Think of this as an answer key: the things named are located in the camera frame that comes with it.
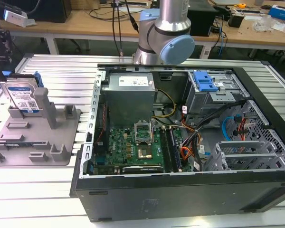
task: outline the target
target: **blue hard drive label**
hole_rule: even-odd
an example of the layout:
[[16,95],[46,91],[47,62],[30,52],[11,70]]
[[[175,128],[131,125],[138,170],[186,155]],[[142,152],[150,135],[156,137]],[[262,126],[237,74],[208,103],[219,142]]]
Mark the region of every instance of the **blue hard drive label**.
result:
[[29,87],[8,87],[9,94],[19,110],[26,113],[39,111],[36,100],[33,98]]

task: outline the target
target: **metal slotted surface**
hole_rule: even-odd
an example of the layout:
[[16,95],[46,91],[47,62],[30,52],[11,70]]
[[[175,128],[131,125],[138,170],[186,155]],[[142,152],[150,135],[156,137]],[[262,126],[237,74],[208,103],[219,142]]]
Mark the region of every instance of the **metal slotted surface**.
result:
[[[34,55],[17,67],[18,73],[38,71],[49,89],[49,99],[61,108],[75,104],[82,110],[73,153],[85,139],[97,63],[128,63],[131,57],[91,57]],[[260,62],[233,60],[188,60],[192,66],[244,67],[278,112],[285,119],[285,87],[279,75],[270,72]],[[0,94],[0,129],[8,118],[9,103]],[[265,213],[217,215],[190,218],[168,218],[94,223],[88,220],[79,199],[69,197],[75,156],[66,167],[0,168],[0,227],[285,227],[285,201]]]

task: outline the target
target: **open computer tower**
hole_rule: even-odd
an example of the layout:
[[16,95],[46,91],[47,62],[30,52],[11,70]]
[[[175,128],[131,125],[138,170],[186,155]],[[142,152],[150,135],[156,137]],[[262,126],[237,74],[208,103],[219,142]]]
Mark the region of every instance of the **open computer tower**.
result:
[[72,191],[91,221],[263,212],[285,122],[242,68],[99,65]]

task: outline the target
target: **motherboard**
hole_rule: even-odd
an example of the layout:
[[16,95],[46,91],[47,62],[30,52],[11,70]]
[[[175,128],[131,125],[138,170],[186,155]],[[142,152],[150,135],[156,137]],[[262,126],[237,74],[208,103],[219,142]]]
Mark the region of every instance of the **motherboard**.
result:
[[153,128],[151,133],[152,135],[148,129],[138,130],[136,138],[152,138],[150,144],[146,142],[138,144],[134,128],[111,128],[108,152],[95,156],[93,174],[136,173],[135,166],[146,169],[152,167],[154,171],[162,172],[179,170],[181,168],[179,149],[183,141],[180,128]]

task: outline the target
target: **blue box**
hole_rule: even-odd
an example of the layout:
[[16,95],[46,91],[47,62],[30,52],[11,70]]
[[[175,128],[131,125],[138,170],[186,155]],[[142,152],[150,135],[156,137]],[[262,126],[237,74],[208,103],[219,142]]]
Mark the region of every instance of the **blue box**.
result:
[[285,9],[279,8],[277,5],[273,5],[268,14],[273,18],[285,20]]

